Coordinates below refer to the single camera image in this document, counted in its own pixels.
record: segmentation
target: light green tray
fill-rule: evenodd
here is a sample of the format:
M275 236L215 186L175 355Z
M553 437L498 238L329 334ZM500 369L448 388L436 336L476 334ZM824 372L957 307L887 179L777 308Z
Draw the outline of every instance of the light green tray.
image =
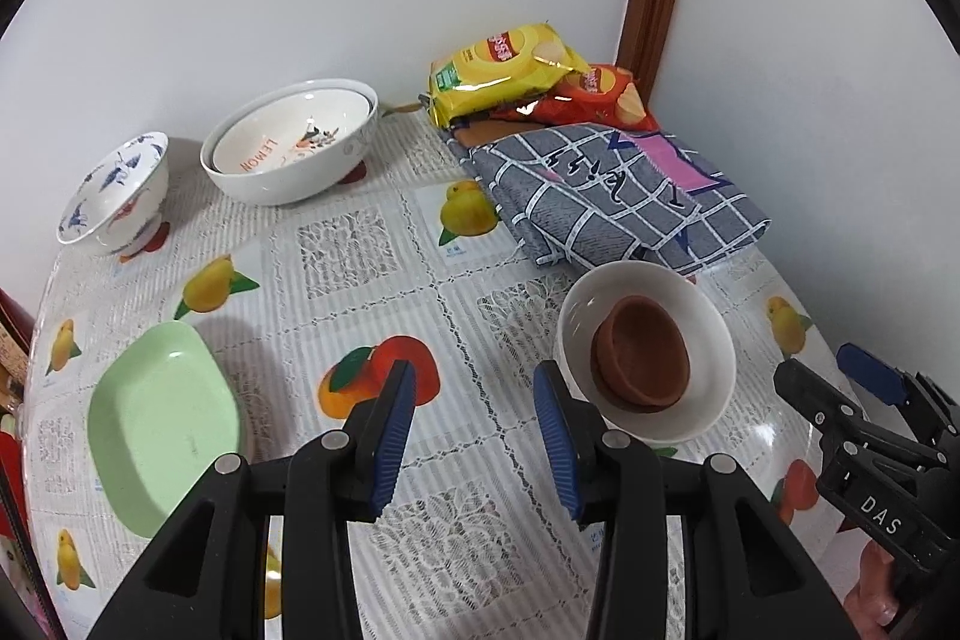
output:
M153 537L222 453L243 453L235 397L187 323L147 330L109 365L90 399L86 437L121 523Z

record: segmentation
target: blue and white porcelain bowl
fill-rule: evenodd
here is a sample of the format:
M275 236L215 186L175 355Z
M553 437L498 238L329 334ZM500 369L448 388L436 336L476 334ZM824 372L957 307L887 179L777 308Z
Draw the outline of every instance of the blue and white porcelain bowl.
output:
M56 239L94 256L133 255L160 228L167 194L167 135L141 134L123 143L83 177L67 202Z

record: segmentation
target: lemon print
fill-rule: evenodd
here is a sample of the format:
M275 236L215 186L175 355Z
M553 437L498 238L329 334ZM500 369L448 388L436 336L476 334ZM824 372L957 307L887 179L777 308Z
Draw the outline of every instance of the lemon print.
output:
M446 189L446 201L440 207L440 245L457 237L479 237L493 231L499 218L493 204L473 180L460 180Z
M280 560L274 549L267 545L267 578L263 584L263 617L277 618L280 615Z
M77 347L73 335L73 319L66 319L61 323L61 327L54 337L54 344L50 349L50 365L47 367L47 374L59 372L66 366L66 362L77 356L80 356L80 348Z
M794 310L784 297L771 296L767 300L767 319L770 321L776 346L784 354L784 360L803 350L806 332L813 325L808 316Z
M62 528L56 535L56 584L65 585L70 591L76 591L80 585L96 588L90 576L80 564L77 546L69 531Z
M190 311L212 313L227 303L232 293L256 290L259 283L233 268L233 258L221 256L208 263L191 277L184 286L184 298L176 308L174 319L181 319Z
M448 189L446 189L446 200L454 199L460 194L465 194L468 191L480 191L480 185L476 180L460 180L455 182Z
M184 286L184 304L194 313L219 310L230 295L232 279L232 258L221 256L211 261Z

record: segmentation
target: red object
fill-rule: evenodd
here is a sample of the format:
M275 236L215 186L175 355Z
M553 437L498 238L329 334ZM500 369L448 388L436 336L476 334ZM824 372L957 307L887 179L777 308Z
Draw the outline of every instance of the red object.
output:
M7 482L13 490L13 499L16 500L16 510L20 514L20 523L27 526L27 503L23 496L23 471L20 466L20 445L6 432L0 432L0 468L7 476ZM0 534L13 537L13 528L3 506L0 506Z
M789 504L781 503L781 505L776 509L776 515L779 515L779 519L786 525L790 525L793 521L793 507Z
M808 463L798 458L786 470L784 477L784 504L793 509L808 510L817 504L817 476Z
M157 250L160 250L164 244L167 242L167 237L170 236L170 223L164 220L163 223L160 223L160 228L157 228L157 232L152 236L150 242L137 250L136 253L133 253L131 256L120 256L120 263L126 263L131 259L136 258L140 253L155 253Z
M362 180L366 176L367 176L367 165L363 161L361 161L359 164L353 167L353 169L349 170L349 173L347 174L346 177L344 177L344 179L340 181L340 184L349 185L350 183L355 183L355 182L358 182L359 180Z
M545 95L494 108L490 118L547 125L598 122L624 131L659 131L630 71L610 64L590 64L589 71L568 74Z
M510 31L498 33L487 39L487 49L490 51L490 57L493 61L509 61L517 57L517 49L514 43L510 41Z
M397 335L384 339L370 354L367 362L370 364L373 377L379 381L382 389L387 375L395 360L408 360L416 370L416 406L425 405L440 393L440 374L437 372L437 362L433 354L421 340L414 336Z
M34 319L3 290L0 290L0 322L8 328L20 349L29 353L30 340L34 335Z

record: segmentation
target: pink patch on cloth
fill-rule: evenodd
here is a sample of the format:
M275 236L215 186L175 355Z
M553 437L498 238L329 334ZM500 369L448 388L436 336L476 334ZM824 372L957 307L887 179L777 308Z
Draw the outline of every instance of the pink patch on cloth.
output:
M661 134L649 136L630 135L630 140L637 145L637 149L647 156L661 175L664 175L678 188L688 194L715 188L719 183L713 177L704 175L701 170L690 162L680 158L680 151Z
M546 178L546 179L548 179L548 180L550 180L550 181L552 181L552 182L555 182L555 183L562 183L562 182L563 182L563 177L560 177L560 175L558 175L558 173L557 173L557 172L554 172L554 170L552 170L552 169L548 169L547 167L537 167L536 170L537 170L544 178Z

